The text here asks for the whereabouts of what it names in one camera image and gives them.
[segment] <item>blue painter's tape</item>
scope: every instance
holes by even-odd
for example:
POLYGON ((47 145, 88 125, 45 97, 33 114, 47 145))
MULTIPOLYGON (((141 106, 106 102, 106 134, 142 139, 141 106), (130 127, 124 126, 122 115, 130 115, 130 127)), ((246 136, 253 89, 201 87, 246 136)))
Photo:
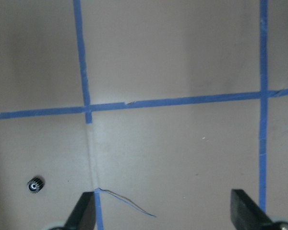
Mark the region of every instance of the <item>blue painter's tape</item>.
MULTIPOLYGON (((82 83, 82 94, 84 106, 88 107, 91 103, 90 92, 88 87, 88 79, 86 74, 86 62, 85 62, 85 46, 83 39, 83 30, 82 30, 82 15, 81 15, 81 3, 80 0, 73 0, 73 10, 75 16, 76 24, 76 34, 77 34, 77 45, 78 45, 78 56, 80 63, 80 74, 81 74, 81 83, 82 83)), ((85 120, 87 124, 92 123, 92 113, 85 113, 85 120)))
POLYGON ((288 96, 288 89, 269 91, 269 97, 282 97, 282 96, 288 96))
POLYGON ((96 223, 98 230, 104 230, 104 222, 102 220, 101 202, 100 202, 100 189, 94 190, 95 209, 96 209, 96 223))
POLYGON ((48 115, 81 114, 81 113, 84 113, 84 107, 23 110, 16 112, 0 113, 0 120, 20 118, 20 117, 30 117, 30 116, 48 116, 48 115))
POLYGON ((266 207, 266 139, 268 114, 268 2, 260 0, 260 126, 259 126, 259 207, 266 207))
POLYGON ((90 110, 92 112, 96 112, 106 110, 135 109, 135 108, 147 108, 147 107, 182 105, 182 104, 240 101, 240 100, 251 100, 259 98, 260 98, 260 92, 244 92, 244 93, 208 95, 198 97, 182 97, 182 98, 171 98, 160 100, 136 101, 128 104, 125 103, 94 104, 90 106, 90 110))

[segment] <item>gear teeth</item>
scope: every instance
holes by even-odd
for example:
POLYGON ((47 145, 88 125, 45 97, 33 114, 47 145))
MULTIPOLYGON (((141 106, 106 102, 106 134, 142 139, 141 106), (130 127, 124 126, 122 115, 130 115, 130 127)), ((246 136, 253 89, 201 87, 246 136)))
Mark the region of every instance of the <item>gear teeth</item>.
POLYGON ((30 181, 28 181, 27 186, 30 192, 35 194, 38 193, 44 187, 44 183, 40 178, 34 177, 30 181))

